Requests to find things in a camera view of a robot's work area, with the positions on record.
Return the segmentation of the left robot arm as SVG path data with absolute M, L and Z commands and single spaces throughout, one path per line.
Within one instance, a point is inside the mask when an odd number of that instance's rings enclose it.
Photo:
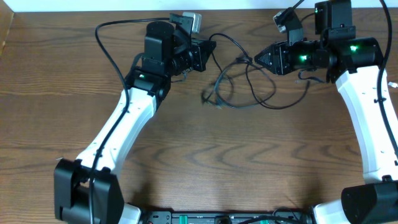
M 193 37 L 201 17 L 171 14 L 147 20 L 144 51 L 121 75 L 121 97 L 91 144 L 61 159 L 53 173 L 55 218 L 67 223 L 140 223 L 142 210 L 124 201 L 119 176 L 138 134 L 178 75 L 203 72 L 216 43 Z

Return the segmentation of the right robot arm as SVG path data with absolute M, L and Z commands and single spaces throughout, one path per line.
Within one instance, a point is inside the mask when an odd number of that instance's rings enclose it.
M 312 208 L 314 223 L 387 223 L 397 220 L 397 115 L 389 95 L 388 50 L 372 37 L 358 38 L 350 1 L 323 1 L 314 7 L 318 40 L 306 40 L 293 7 L 274 22 L 285 41 L 255 56 L 276 75 L 324 68 L 351 117 L 361 151 L 364 184 Z

